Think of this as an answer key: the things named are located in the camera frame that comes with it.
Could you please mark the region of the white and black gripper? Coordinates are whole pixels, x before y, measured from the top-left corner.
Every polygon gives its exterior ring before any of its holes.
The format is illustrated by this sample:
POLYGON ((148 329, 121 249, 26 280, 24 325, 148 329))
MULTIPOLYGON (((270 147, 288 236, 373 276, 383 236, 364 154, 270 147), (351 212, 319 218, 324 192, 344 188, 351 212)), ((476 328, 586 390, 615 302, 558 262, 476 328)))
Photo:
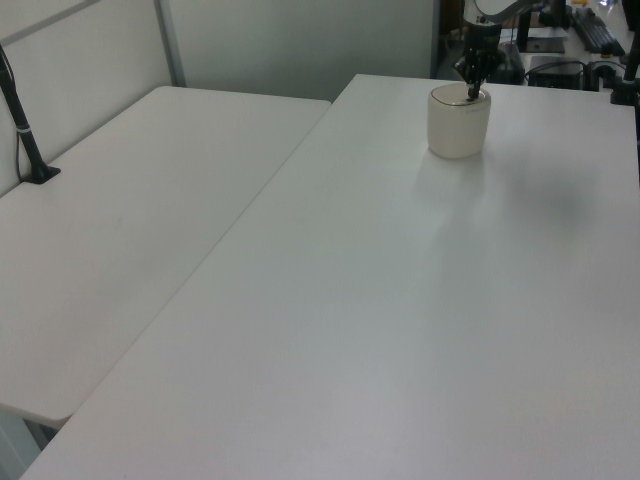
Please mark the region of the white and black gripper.
POLYGON ((483 50, 486 38, 499 34, 496 19, 501 11, 500 1, 464 2, 465 50, 452 68, 464 80, 469 101, 479 98, 482 84, 503 61, 504 55, 498 48, 483 50))

